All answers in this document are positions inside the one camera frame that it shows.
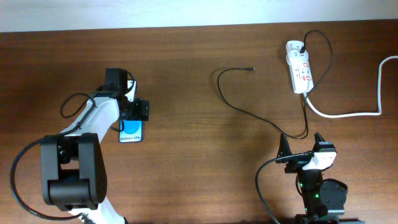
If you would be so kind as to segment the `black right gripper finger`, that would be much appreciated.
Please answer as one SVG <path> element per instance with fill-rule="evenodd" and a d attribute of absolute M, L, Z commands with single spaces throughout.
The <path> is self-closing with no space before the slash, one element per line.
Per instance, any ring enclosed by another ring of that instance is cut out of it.
<path fill-rule="evenodd" d="M 322 135 L 317 132 L 315 133 L 315 144 L 313 147 L 314 152 L 333 152 L 334 145 L 330 141 L 326 141 Z"/>
<path fill-rule="evenodd" d="M 292 156 L 292 151 L 287 140 L 287 136 L 282 133 L 279 140 L 279 149 L 277 152 L 277 159 L 289 159 Z"/>

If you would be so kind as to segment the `blue Samsung Galaxy smartphone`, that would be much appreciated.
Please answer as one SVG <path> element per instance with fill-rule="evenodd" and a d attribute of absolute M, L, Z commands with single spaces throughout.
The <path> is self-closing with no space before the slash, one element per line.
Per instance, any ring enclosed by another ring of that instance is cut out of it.
<path fill-rule="evenodd" d="M 134 143 L 144 139 L 144 122 L 124 120 L 120 122 L 119 142 Z"/>

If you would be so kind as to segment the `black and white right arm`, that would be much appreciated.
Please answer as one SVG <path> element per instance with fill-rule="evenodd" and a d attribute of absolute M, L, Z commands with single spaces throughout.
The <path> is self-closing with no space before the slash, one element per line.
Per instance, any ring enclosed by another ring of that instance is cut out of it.
<path fill-rule="evenodd" d="M 362 223 L 357 218 L 342 219 L 348 186 L 336 179 L 323 178 L 333 166 L 337 151 L 332 142 L 315 133 L 313 149 L 293 154 L 285 134 L 280 135 L 277 162 L 285 164 L 286 174 L 295 174 L 295 186 L 302 197 L 305 213 L 295 223 Z"/>

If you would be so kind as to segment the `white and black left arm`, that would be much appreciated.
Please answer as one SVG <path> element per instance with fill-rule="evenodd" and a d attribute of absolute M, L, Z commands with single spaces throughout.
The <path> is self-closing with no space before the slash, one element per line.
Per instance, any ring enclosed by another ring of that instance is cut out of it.
<path fill-rule="evenodd" d="M 136 98 L 137 82 L 122 68 L 106 69 L 105 83 L 88 96 L 80 115 L 61 133 L 40 142 L 44 202 L 78 217 L 83 223 L 126 223 L 107 193 L 100 143 L 113 123 L 119 134 L 142 132 L 149 102 Z"/>

